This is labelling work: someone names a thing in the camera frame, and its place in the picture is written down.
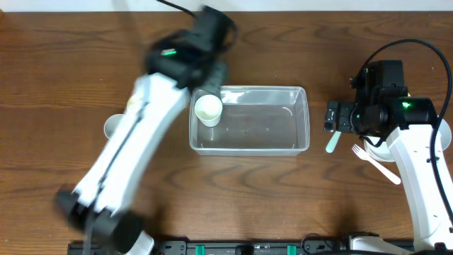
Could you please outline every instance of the cup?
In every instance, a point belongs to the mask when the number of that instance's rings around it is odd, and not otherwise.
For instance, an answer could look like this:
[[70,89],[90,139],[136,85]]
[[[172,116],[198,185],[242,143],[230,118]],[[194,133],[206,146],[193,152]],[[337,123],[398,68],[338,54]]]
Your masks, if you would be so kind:
[[104,135],[107,139],[112,138],[115,133],[116,127],[120,124],[124,114],[115,114],[110,116],[104,124]]
[[[450,126],[448,126],[447,121],[442,120],[439,126],[439,131],[437,134],[440,135],[440,144],[442,145],[442,150],[446,150],[450,143],[452,142],[452,131]],[[368,137],[374,144],[379,141],[378,137]],[[381,146],[378,148],[368,144],[367,141],[364,142],[365,151],[371,156],[371,158],[381,161],[381,162],[395,162],[393,155],[390,153],[389,148],[387,147],[386,142],[382,142]]]
[[202,96],[195,102],[195,114],[207,127],[219,124],[222,110],[222,101],[213,95]]

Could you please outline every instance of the fork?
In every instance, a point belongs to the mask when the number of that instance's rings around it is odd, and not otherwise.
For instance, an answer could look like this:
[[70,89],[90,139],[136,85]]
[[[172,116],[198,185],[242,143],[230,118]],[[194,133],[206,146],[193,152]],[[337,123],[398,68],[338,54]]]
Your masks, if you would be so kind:
[[359,147],[359,145],[354,144],[354,146],[352,146],[352,150],[361,160],[367,160],[373,164],[373,166],[377,167],[378,170],[380,170],[381,173],[383,173],[383,175],[385,175],[392,183],[395,183],[396,185],[401,183],[401,179],[396,174],[392,173],[390,170],[371,158],[366,151]]

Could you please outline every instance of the wood grain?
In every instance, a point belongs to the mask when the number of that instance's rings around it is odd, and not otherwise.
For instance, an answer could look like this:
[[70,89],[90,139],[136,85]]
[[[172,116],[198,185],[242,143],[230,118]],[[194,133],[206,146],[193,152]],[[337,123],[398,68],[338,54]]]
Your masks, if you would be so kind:
[[[421,38],[453,59],[451,13],[228,13],[240,27],[227,56],[233,85],[302,86],[310,148],[298,157],[199,157],[188,144],[188,110],[166,134],[133,209],[149,231],[190,239],[301,239],[373,231],[411,238],[402,186],[360,161],[343,135],[324,150],[329,100],[352,100],[348,78],[378,47]],[[141,62],[118,13],[8,13],[0,22],[0,254],[65,254],[68,229],[53,207],[101,152],[103,124],[122,112]],[[134,13],[143,45],[179,28],[182,13]],[[446,92],[438,58],[399,45],[377,59],[402,59],[413,96],[437,109]],[[453,112],[446,120],[453,123]],[[453,169],[453,151],[445,152]],[[398,172],[395,164],[387,164]]]

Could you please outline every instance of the fork handle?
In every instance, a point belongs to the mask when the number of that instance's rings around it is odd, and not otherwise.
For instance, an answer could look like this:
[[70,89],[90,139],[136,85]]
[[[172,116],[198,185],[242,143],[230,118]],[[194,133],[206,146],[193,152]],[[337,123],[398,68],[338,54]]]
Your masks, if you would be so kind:
[[369,158],[368,161],[373,164],[373,166],[375,166],[379,171],[381,171],[381,173],[383,173],[383,175],[385,175],[385,177],[387,177],[392,183],[395,183],[396,185],[399,185],[401,183],[401,179],[396,174],[382,166],[376,160]]

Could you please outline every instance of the green tape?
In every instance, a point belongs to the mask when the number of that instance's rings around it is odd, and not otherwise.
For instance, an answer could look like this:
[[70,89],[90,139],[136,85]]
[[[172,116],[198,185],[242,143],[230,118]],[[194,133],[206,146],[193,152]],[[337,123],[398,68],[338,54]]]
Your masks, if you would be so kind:
[[288,245],[287,255],[297,255],[297,247],[295,245]]
[[196,255],[205,255],[205,246],[204,245],[195,246],[195,254]]

